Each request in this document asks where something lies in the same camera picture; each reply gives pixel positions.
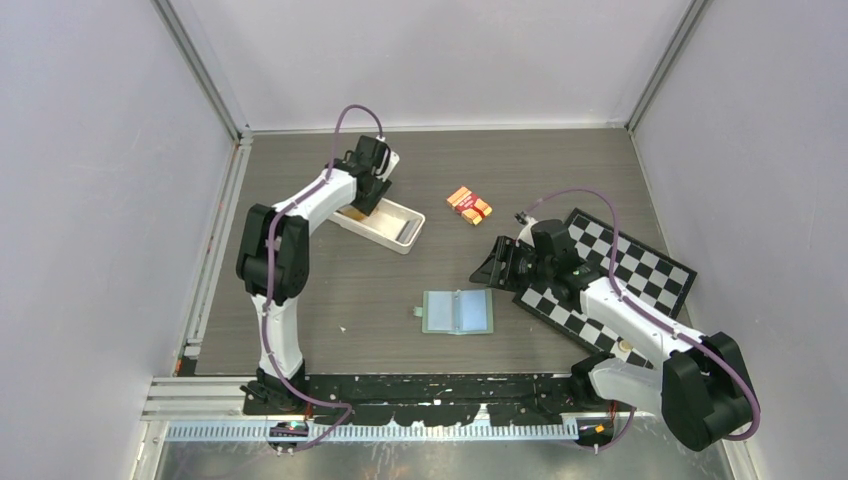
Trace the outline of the gold credit card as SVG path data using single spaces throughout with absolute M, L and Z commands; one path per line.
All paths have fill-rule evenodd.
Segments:
M 367 218 L 366 214 L 353 207 L 346 207 L 340 209 L 339 213 L 347 218 L 350 218 L 353 221 L 363 221 Z

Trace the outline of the white rectangular plastic tray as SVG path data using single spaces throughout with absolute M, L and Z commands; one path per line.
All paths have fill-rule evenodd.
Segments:
M 374 212 L 363 221 L 353 221 L 341 215 L 339 210 L 330 216 L 330 221 L 347 231 L 402 255 L 410 252 L 426 222 L 424 214 L 388 199 L 382 199 Z M 418 221 L 420 223 L 419 230 L 412 242 L 398 244 L 395 238 L 408 221 Z

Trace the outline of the mint green card holder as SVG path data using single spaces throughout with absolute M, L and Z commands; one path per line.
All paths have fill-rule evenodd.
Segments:
M 425 291 L 413 315 L 425 334 L 485 335 L 494 331 L 490 289 Z

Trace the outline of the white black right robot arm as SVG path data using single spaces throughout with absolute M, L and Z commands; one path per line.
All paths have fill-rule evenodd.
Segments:
M 616 401 L 650 412 L 693 451 L 757 432 L 761 406 L 736 341 L 705 335 L 626 293 L 611 269 L 578 255 L 563 221 L 529 218 L 518 238 L 498 237 L 469 280 L 564 306 L 611 328 L 647 360 L 637 366 L 599 352 L 574 364 L 568 389 L 580 408 Z

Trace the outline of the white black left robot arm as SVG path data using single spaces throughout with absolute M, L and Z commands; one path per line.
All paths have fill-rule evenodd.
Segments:
M 381 136 L 359 137 L 354 149 L 328 163 L 307 186 L 274 205 L 247 212 L 236 275 L 257 312 L 261 359 L 255 395 L 268 397 L 284 414 L 307 398 L 300 381 L 304 357 L 298 342 L 297 304 L 310 273 L 310 239 L 337 210 L 371 213 L 388 191 L 397 157 Z

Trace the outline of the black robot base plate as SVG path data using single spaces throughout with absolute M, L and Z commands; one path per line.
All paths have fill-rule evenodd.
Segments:
M 576 395 L 568 375 L 524 374 L 310 374 L 299 381 L 305 401 L 255 395 L 241 386 L 247 415 L 303 415 L 321 426 L 466 426 L 485 413 L 495 426 L 554 425 L 562 415 L 609 416 L 610 401 Z

